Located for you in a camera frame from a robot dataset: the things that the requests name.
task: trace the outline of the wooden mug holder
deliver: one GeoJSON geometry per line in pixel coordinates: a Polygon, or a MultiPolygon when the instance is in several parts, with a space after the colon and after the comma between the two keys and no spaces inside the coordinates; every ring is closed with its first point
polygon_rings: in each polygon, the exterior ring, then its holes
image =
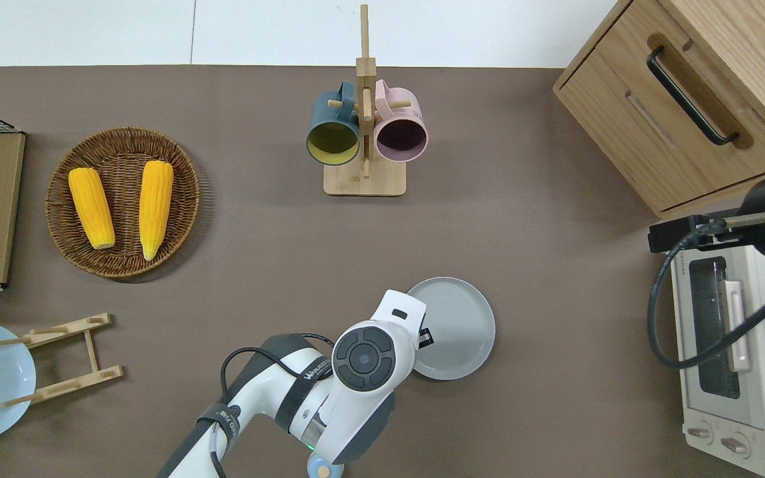
{"type": "MultiPolygon", "coordinates": [[[[406,163],[381,157],[373,144],[377,59],[368,46],[368,6],[361,5],[362,57],[356,58],[359,155],[342,166],[324,166],[324,191],[331,196],[395,197],[406,193],[406,163]]],[[[331,102],[331,106],[340,106],[331,102]]],[[[392,107],[409,106],[392,104],[392,107]]]]}

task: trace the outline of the gray plate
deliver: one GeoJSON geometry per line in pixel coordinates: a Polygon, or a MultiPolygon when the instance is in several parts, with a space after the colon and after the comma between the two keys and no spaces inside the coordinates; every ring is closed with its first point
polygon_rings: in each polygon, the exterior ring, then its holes
{"type": "Polygon", "coordinates": [[[423,327],[434,344],[417,351],[415,370],[437,380],[456,380],[474,372],[495,344],[495,315],[476,287],[462,279],[432,278],[409,295],[427,303],[423,327]]]}

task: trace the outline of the black cable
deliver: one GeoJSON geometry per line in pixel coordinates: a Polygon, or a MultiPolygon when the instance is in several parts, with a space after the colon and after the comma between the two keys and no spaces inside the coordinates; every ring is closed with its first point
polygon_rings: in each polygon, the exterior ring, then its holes
{"type": "Polygon", "coordinates": [[[281,366],[283,370],[288,372],[292,377],[297,378],[300,376],[299,373],[294,372],[294,370],[290,369],[288,365],[286,365],[282,360],[280,360],[279,357],[274,356],[273,353],[270,351],[264,350],[260,347],[242,347],[238,349],[237,351],[233,351],[231,354],[229,354],[226,357],[226,360],[224,360],[224,364],[222,364],[220,368],[220,389],[222,390],[222,401],[224,403],[228,403],[228,401],[231,399],[230,396],[228,396],[228,386],[226,385],[226,366],[228,366],[228,363],[234,359],[234,357],[237,357],[239,354],[242,354],[244,352],[257,352],[259,354],[262,354],[263,356],[267,357],[273,363],[276,363],[277,365],[281,366]]]}
{"type": "Polygon", "coordinates": [[[699,226],[697,229],[693,230],[682,239],[680,239],[675,247],[669,251],[667,257],[665,257],[665,263],[659,269],[657,277],[655,278],[655,281],[653,281],[651,294],[649,296],[649,306],[647,306],[647,335],[649,335],[651,351],[653,351],[653,354],[657,357],[657,360],[659,360],[659,362],[665,366],[671,368],[689,368],[690,366],[696,366],[705,360],[710,360],[711,358],[715,357],[716,354],[719,354],[726,348],[729,348],[734,344],[734,342],[741,339],[744,335],[749,333],[749,330],[752,330],[757,324],[761,323],[761,321],[765,319],[764,304],[760,309],[757,309],[755,313],[749,315],[744,323],[740,324],[740,326],[736,327],[730,333],[727,333],[724,337],[717,341],[716,344],[711,345],[706,350],[697,354],[695,357],[691,357],[686,360],[671,360],[671,358],[665,356],[665,352],[663,352],[661,346],[659,346],[659,339],[657,338],[657,297],[659,296],[659,290],[663,285],[663,279],[669,271],[671,261],[674,260],[675,256],[677,256],[680,251],[686,248],[692,241],[695,241],[695,239],[697,239],[699,236],[717,234],[720,230],[723,230],[723,227],[723,221],[714,221],[713,223],[699,226]]]}
{"type": "Polygon", "coordinates": [[[335,342],[332,342],[330,339],[325,338],[323,335],[319,333],[301,333],[300,334],[303,337],[306,337],[307,339],[318,339],[323,342],[326,342],[330,347],[335,347],[335,342]]]}
{"type": "MultiPolygon", "coordinates": [[[[327,337],[324,337],[323,335],[318,333],[301,333],[300,335],[309,339],[321,340],[323,342],[326,342],[330,347],[335,346],[334,342],[332,342],[327,337]]],[[[234,357],[237,357],[244,352],[256,352],[258,354],[261,354],[267,357],[268,359],[270,359],[271,361],[273,361],[273,363],[276,363],[277,365],[282,367],[283,370],[288,372],[290,375],[294,376],[294,378],[300,377],[299,373],[294,372],[294,370],[290,369],[288,365],[286,365],[282,360],[280,360],[279,357],[274,355],[272,352],[262,349],[260,347],[242,347],[236,351],[233,351],[228,356],[226,356],[224,363],[220,367],[220,389],[222,390],[222,401],[224,403],[228,403],[231,399],[231,397],[228,396],[228,386],[226,385],[226,367],[232,361],[232,359],[234,359],[234,357]]],[[[319,377],[316,380],[328,378],[331,375],[332,375],[332,367],[330,366],[329,371],[319,375],[319,377]]],[[[214,471],[216,472],[216,474],[218,474],[218,478],[226,478],[226,474],[224,470],[222,469],[220,460],[218,460],[218,453],[216,451],[212,451],[211,457],[212,457],[212,466],[214,467],[214,471]]]]}
{"type": "MultiPolygon", "coordinates": [[[[321,340],[323,342],[326,342],[330,347],[335,346],[334,342],[332,342],[330,339],[328,339],[327,337],[324,337],[323,335],[319,333],[301,333],[300,335],[309,339],[321,340]]],[[[224,400],[224,403],[228,403],[228,401],[231,399],[231,397],[228,396],[228,385],[226,384],[226,367],[228,366],[228,363],[231,362],[232,359],[234,359],[234,357],[244,352],[258,352],[259,354],[262,354],[263,356],[273,361],[273,363],[276,363],[277,365],[281,366],[282,369],[288,372],[290,375],[292,375],[292,377],[294,378],[300,377],[299,373],[294,372],[294,370],[290,369],[288,365],[286,365],[282,360],[280,360],[279,357],[274,356],[272,352],[262,349],[260,347],[242,347],[238,349],[237,351],[233,351],[232,353],[230,353],[226,357],[226,360],[224,360],[224,363],[222,364],[220,368],[220,389],[222,391],[222,400],[224,400]]],[[[331,377],[331,375],[332,375],[332,369],[330,368],[328,372],[324,372],[319,378],[320,379],[329,378],[331,377]]]]}
{"type": "Polygon", "coordinates": [[[224,470],[222,470],[222,465],[220,464],[220,460],[218,460],[218,453],[216,451],[212,451],[212,465],[214,465],[214,471],[218,474],[218,478],[226,478],[226,474],[224,470]]]}

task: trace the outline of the cabinet drawer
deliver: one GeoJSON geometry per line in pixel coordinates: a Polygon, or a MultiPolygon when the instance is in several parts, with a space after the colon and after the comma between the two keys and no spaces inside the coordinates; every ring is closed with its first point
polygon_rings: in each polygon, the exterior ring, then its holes
{"type": "Polygon", "coordinates": [[[656,0],[635,0],[596,48],[650,113],[652,126],[695,160],[714,190],[765,173],[765,121],[754,112],[696,42],[656,0]],[[658,82],[647,58],[662,46],[659,63],[720,136],[740,134],[726,145],[704,136],[658,82]]]}
{"type": "Polygon", "coordinates": [[[647,113],[635,105],[637,99],[598,51],[589,55],[558,95],[656,212],[711,190],[692,160],[650,126],[647,113]]]}

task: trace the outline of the teal mug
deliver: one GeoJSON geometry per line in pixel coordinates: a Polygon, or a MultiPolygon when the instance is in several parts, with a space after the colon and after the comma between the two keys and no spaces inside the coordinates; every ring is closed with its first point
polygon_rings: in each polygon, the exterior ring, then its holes
{"type": "Polygon", "coordinates": [[[306,149],[320,163],[340,166],[359,154],[359,117],[353,111],[355,96],[355,85],[341,82],[338,91],[326,91],[315,100],[306,149]],[[341,106],[329,106],[330,100],[340,101],[341,106]]]}

